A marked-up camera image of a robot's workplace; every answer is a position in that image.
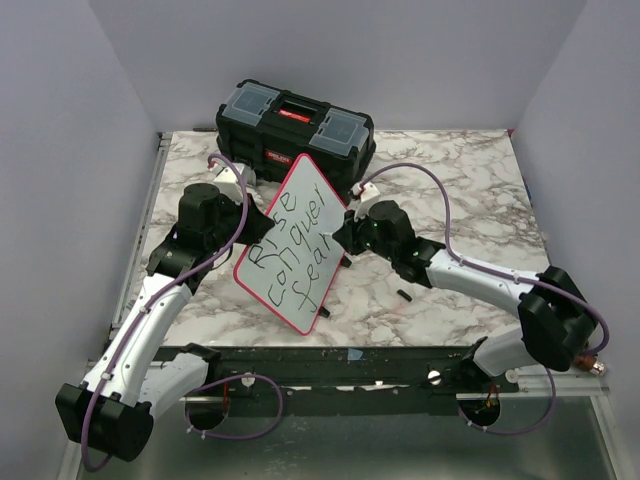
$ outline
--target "gray wall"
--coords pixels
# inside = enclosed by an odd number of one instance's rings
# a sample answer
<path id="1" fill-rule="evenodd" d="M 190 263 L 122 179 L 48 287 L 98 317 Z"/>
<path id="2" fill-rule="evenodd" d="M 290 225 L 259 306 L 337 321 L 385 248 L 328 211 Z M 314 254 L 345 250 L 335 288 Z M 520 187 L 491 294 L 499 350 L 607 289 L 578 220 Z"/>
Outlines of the gray wall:
<path id="1" fill-rule="evenodd" d="M 513 127 L 584 0 L 89 0 L 162 130 L 252 77 L 382 128 Z"/>
<path id="2" fill-rule="evenodd" d="M 157 137 L 83 0 L 0 13 L 0 478 L 55 478 L 53 404 L 106 338 Z"/>
<path id="3" fill-rule="evenodd" d="M 590 0 L 514 136 L 548 235 L 611 325 L 603 355 L 640 472 L 640 3 Z"/>

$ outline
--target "red label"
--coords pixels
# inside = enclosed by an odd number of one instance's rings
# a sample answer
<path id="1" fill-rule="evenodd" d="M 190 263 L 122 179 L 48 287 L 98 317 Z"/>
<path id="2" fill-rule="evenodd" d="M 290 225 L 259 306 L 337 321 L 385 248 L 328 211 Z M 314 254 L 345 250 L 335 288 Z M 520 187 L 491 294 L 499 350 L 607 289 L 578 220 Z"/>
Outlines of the red label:
<path id="1" fill-rule="evenodd" d="M 271 150 L 265 150 L 264 155 L 271 160 L 284 163 L 285 165 L 291 165 L 293 163 L 293 158 L 287 157 L 286 155 L 282 155 L 278 152 L 272 152 Z"/>
<path id="2" fill-rule="evenodd" d="M 278 110 L 278 114 L 282 115 L 283 117 L 293 118 L 294 120 L 298 120 L 299 122 L 309 123 L 311 121 L 311 117 L 307 117 L 306 115 L 300 115 L 299 113 L 293 113 L 283 108 Z"/>

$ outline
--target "marble surface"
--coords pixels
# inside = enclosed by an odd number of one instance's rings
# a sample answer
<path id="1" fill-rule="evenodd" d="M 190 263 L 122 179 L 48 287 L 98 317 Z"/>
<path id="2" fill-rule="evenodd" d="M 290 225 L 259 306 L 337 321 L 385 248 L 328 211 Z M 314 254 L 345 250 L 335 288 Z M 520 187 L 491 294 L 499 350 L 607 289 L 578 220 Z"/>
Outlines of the marble surface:
<path id="1" fill-rule="evenodd" d="M 378 132 L 378 148 L 369 172 L 398 161 L 430 168 L 445 184 L 452 203 L 453 246 L 467 256 L 511 268 L 542 271 L 548 265 L 518 165 L 505 131 Z M 212 180 L 207 155 L 217 151 L 215 134 L 178 132 L 162 177 L 142 264 L 176 221 L 184 188 Z M 398 169 L 376 181 L 381 193 L 396 200 L 416 232 L 442 241 L 444 211 L 439 190 L 423 174 Z M 276 184 L 258 182 L 256 202 L 265 209 Z M 192 301 L 169 329 L 165 345 L 196 342 L 218 346 L 399 346 L 469 345 L 498 334 L 517 320 L 455 292 L 408 284 L 373 254 L 353 258 L 341 269 L 325 306 L 330 318 L 319 318 L 301 336 L 237 285 L 231 261 L 209 273 Z M 396 290 L 412 297 L 407 302 Z"/>

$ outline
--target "gray floor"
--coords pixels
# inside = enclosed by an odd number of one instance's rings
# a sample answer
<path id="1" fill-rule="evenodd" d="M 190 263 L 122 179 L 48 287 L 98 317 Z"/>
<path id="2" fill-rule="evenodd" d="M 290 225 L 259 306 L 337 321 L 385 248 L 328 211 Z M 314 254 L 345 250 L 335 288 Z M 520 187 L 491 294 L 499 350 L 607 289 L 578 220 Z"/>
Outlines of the gray floor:
<path id="1" fill-rule="evenodd" d="M 544 413 L 546 399 L 505 400 L 497 425 L 522 427 Z M 248 433 L 267 419 L 230 419 L 226 433 Z M 613 479 L 588 398 L 559 399 L 552 421 L 531 434 L 503 438 L 459 418 L 426 415 L 286 418 L 259 440 L 202 441 L 186 434 L 182 404 L 156 425 L 132 463 L 113 460 L 106 479 Z"/>

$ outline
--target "toolbox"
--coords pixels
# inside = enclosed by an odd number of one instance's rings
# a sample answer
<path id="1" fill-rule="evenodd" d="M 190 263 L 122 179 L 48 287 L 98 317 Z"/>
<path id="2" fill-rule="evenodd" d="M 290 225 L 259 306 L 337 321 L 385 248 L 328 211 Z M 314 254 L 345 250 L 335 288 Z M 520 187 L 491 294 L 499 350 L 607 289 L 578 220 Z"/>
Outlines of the toolbox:
<path id="1" fill-rule="evenodd" d="M 216 124 L 220 152 L 257 178 L 282 182 L 296 157 L 308 153 L 345 202 L 376 149 L 369 115 L 255 80 L 238 84 Z"/>

